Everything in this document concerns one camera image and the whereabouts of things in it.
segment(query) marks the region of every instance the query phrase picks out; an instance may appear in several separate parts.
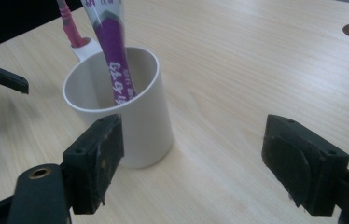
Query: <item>light wood grain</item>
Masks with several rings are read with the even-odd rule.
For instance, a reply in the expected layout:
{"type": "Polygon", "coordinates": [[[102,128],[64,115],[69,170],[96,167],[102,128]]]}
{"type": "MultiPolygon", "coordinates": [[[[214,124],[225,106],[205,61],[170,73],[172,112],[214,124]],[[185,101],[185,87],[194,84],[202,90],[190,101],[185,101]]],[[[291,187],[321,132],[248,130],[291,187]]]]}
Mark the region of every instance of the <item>light wood grain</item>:
{"type": "MultiPolygon", "coordinates": [[[[161,61],[174,146],[158,164],[120,167],[106,206],[75,223],[337,223],[288,199],[261,160],[268,114],[292,118],[349,153],[349,4],[301,0],[125,2],[126,41],[161,61]]],[[[94,36],[83,9],[82,35],[94,36]]],[[[77,59],[60,20],[0,45],[0,200],[18,175],[86,129],[62,98],[77,59]]]]}

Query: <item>screw hole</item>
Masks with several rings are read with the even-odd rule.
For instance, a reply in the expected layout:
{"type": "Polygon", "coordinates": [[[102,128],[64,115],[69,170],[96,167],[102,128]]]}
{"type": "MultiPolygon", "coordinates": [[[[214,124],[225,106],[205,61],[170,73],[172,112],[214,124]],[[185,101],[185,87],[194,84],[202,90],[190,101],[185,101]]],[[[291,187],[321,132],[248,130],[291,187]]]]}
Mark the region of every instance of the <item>screw hole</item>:
{"type": "Polygon", "coordinates": [[[332,150],[329,150],[329,151],[328,151],[328,154],[329,154],[329,155],[333,155],[333,156],[335,156],[335,155],[337,155],[337,152],[332,151],[332,150]]]}
{"type": "Polygon", "coordinates": [[[49,175],[51,170],[49,168],[41,168],[29,174],[30,179],[39,179],[46,175],[49,175]]]}

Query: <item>cup rim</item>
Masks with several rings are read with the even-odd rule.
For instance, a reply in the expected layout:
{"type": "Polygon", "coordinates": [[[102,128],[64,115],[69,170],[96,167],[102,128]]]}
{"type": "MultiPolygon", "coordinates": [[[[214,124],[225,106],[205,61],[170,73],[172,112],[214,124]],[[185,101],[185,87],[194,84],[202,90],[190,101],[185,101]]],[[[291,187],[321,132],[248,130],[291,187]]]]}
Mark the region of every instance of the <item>cup rim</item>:
{"type": "Polygon", "coordinates": [[[143,47],[137,47],[137,46],[128,46],[128,47],[125,47],[125,49],[140,49],[140,50],[143,50],[143,51],[147,52],[148,54],[150,54],[154,58],[154,61],[156,63],[156,71],[155,71],[154,77],[152,78],[151,82],[140,93],[138,93],[133,99],[131,99],[130,101],[125,102],[125,103],[123,103],[121,105],[113,105],[113,106],[110,106],[110,107],[107,107],[107,108],[101,108],[101,109],[86,109],[86,108],[83,108],[83,107],[79,107],[77,105],[74,105],[72,102],[69,101],[69,99],[67,99],[67,96],[66,96],[66,84],[68,82],[68,79],[75,72],[75,70],[78,69],[84,62],[89,60],[91,57],[95,57],[97,54],[103,54],[102,51],[99,51],[99,52],[96,52],[96,53],[92,54],[88,59],[85,59],[83,61],[78,62],[76,64],[76,66],[74,66],[72,71],[70,71],[69,74],[66,76],[66,79],[64,80],[63,87],[62,87],[62,93],[63,93],[64,100],[77,111],[85,112],[85,113],[102,113],[102,112],[107,112],[107,111],[111,111],[111,110],[120,109],[120,108],[122,108],[124,106],[127,106],[127,105],[131,104],[132,102],[136,101],[137,99],[143,97],[143,95],[145,95],[146,92],[149,89],[151,89],[151,86],[158,79],[158,76],[159,76],[160,70],[161,70],[160,61],[158,60],[157,56],[149,49],[146,49],[146,48],[143,48],[143,47]]]}

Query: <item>toothpaste tube label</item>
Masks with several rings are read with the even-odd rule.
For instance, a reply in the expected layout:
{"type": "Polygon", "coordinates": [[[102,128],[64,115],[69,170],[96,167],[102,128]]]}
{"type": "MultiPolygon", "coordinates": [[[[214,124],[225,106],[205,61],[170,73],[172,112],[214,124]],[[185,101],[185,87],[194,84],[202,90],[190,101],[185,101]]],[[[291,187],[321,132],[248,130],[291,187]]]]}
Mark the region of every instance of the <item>toothpaste tube label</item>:
{"type": "Polygon", "coordinates": [[[120,0],[83,1],[105,55],[116,105],[136,96],[126,62],[121,4],[120,0]]]}

